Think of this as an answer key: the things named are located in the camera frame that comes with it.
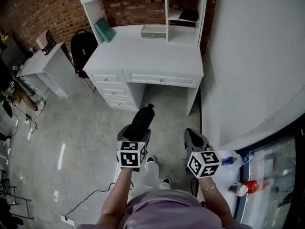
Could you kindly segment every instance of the white power outlet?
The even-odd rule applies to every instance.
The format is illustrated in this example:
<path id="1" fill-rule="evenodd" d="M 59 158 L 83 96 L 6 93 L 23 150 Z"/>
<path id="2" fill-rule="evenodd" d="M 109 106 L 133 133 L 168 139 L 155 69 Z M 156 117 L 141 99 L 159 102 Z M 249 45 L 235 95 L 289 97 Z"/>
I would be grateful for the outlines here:
<path id="1" fill-rule="evenodd" d="M 66 220 L 64 216 L 61 216 L 61 221 L 62 221 L 62 222 L 67 223 L 67 224 L 69 224 L 70 226 L 75 227 L 75 221 L 72 220 L 72 219 L 69 219 L 69 218 L 67 218 L 67 219 L 68 219 L 68 220 Z"/>

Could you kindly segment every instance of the white pants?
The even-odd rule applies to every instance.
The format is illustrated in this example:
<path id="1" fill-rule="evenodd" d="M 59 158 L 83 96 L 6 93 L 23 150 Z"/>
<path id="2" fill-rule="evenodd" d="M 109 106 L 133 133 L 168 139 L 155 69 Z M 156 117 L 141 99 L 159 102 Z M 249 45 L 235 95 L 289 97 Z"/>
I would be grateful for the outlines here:
<path id="1" fill-rule="evenodd" d="M 166 182 L 160 183 L 159 180 L 159 165 L 153 161 L 145 164 L 145 171 L 134 184 L 134 188 L 129 192 L 128 201 L 134 197 L 151 190 L 171 189 L 171 185 Z"/>

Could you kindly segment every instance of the black backpack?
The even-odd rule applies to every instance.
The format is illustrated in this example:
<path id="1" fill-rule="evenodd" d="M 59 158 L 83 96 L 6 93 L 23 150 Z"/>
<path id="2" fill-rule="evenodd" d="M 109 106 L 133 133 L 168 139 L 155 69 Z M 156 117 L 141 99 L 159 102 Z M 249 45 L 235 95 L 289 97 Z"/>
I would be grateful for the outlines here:
<path id="1" fill-rule="evenodd" d="M 75 73 L 81 78 L 88 78 L 88 75 L 82 69 L 86 62 L 89 60 L 98 43 L 95 36 L 87 32 L 86 30 L 80 29 L 71 39 L 71 53 L 74 62 Z"/>

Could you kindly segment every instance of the lavender t-shirt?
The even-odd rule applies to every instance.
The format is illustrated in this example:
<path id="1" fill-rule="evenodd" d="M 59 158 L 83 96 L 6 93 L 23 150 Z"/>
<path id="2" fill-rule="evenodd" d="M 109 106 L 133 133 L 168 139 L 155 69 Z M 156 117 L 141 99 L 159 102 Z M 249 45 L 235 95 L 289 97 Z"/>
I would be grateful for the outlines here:
<path id="1" fill-rule="evenodd" d="M 120 229 L 222 229 L 220 218 L 203 208 L 190 194 L 176 190 L 155 190 L 132 199 Z M 77 229 L 108 229 L 99 225 L 79 225 Z M 236 223 L 230 229 L 251 229 Z"/>

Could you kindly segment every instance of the white wall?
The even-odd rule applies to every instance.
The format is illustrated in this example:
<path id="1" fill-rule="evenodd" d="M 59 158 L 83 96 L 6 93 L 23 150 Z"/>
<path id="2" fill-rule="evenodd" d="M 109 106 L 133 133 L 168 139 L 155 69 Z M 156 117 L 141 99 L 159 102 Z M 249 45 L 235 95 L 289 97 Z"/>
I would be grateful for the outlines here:
<path id="1" fill-rule="evenodd" d="M 239 149 L 305 113 L 305 0 L 217 0 L 203 134 Z"/>

